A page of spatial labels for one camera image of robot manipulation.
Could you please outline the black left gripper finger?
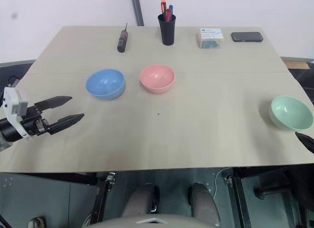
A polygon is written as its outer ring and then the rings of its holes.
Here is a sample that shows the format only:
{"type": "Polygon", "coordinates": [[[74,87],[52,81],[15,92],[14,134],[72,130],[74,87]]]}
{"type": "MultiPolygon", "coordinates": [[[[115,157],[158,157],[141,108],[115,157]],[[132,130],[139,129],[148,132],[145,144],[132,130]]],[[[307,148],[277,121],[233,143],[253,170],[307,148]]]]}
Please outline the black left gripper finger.
{"type": "Polygon", "coordinates": [[[52,97],[37,103],[34,103],[34,106],[37,108],[38,111],[42,112],[47,109],[54,109],[59,106],[64,105],[68,101],[72,99],[71,96],[56,96],[52,97]]]}
{"type": "Polygon", "coordinates": [[[59,119],[57,122],[51,124],[51,125],[45,125],[46,132],[50,133],[51,135],[56,134],[60,131],[63,131],[72,125],[75,125],[78,123],[82,118],[84,117],[84,114],[73,114],[66,116],[64,118],[59,119]]]}

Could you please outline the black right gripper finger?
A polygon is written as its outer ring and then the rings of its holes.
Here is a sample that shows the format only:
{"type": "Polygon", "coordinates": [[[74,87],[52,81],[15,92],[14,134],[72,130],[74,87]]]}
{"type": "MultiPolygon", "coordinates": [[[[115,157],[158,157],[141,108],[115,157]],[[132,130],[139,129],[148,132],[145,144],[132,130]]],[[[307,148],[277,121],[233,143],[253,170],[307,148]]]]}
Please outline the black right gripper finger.
{"type": "Polygon", "coordinates": [[[299,132],[295,132],[295,135],[308,151],[310,151],[311,153],[314,153],[314,139],[313,138],[299,132]]]}

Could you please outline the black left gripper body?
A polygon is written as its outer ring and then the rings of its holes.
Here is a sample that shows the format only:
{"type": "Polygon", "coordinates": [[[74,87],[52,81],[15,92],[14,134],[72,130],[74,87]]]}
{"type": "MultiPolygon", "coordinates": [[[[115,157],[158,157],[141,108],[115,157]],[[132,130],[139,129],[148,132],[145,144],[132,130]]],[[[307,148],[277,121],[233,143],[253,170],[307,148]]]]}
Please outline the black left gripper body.
{"type": "Polygon", "coordinates": [[[42,135],[49,133],[52,135],[51,127],[45,118],[42,118],[42,112],[44,110],[51,109],[47,107],[40,109],[37,106],[28,107],[26,115],[22,116],[22,126],[30,136],[42,135]]]}

